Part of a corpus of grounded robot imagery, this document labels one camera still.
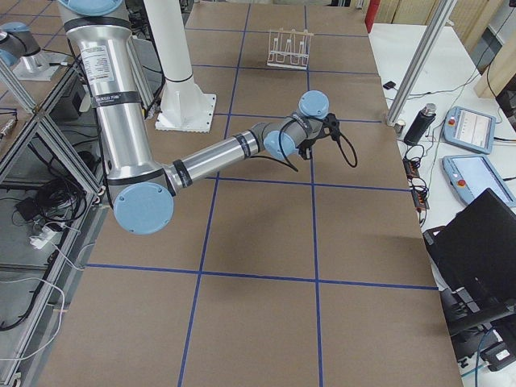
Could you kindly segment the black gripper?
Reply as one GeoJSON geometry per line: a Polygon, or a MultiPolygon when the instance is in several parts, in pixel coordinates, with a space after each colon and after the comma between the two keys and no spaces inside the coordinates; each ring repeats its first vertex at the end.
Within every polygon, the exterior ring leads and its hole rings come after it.
{"type": "Polygon", "coordinates": [[[298,147],[298,154],[303,160],[311,160],[312,146],[309,144],[300,144],[298,147]]]}

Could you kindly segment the second robot arm grey blue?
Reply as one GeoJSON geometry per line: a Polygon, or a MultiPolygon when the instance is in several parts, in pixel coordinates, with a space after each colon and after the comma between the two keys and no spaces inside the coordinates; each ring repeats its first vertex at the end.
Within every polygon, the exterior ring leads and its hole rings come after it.
{"type": "Polygon", "coordinates": [[[30,28],[21,22],[1,25],[1,60],[22,81],[50,81],[57,71],[30,28]]]}

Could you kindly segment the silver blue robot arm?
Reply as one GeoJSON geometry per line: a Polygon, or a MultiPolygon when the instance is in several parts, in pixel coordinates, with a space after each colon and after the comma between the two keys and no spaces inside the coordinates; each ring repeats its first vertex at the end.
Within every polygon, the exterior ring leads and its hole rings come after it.
{"type": "MultiPolygon", "coordinates": [[[[259,123],[208,148],[166,165],[148,144],[141,97],[128,47],[131,25],[122,1],[62,1],[67,36],[80,48],[92,105],[98,113],[111,168],[107,176],[118,224],[137,235],[164,228],[180,189],[266,151],[285,160],[323,128],[330,103],[318,90],[304,93],[298,108],[280,123],[259,123]]],[[[166,79],[158,126],[208,131],[216,97],[194,81],[181,11],[176,2],[146,3],[166,79]]]]}

